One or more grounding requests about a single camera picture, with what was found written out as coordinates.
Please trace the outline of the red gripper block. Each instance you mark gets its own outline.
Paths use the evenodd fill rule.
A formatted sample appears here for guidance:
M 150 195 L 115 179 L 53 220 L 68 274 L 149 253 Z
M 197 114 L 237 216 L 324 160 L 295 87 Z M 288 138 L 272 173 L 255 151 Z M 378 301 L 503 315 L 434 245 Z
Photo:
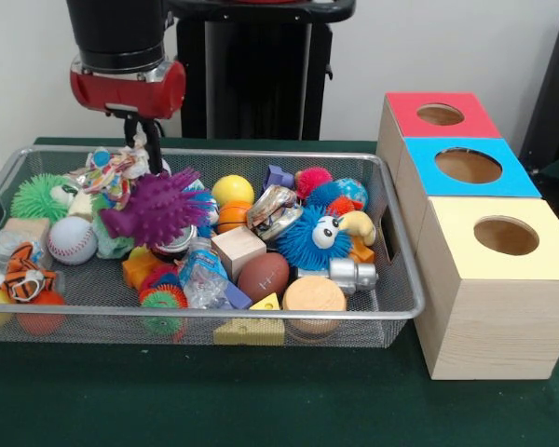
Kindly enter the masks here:
M 160 132 L 155 119 L 169 119 L 182 107 L 186 74 L 180 62 L 163 61 L 147 72 L 99 74 L 89 71 L 76 58 L 71 64 L 70 85 L 82 106 L 125 115 L 124 136 L 129 148 L 135 147 L 137 129 L 142 124 L 150 172 L 159 174 L 163 170 Z

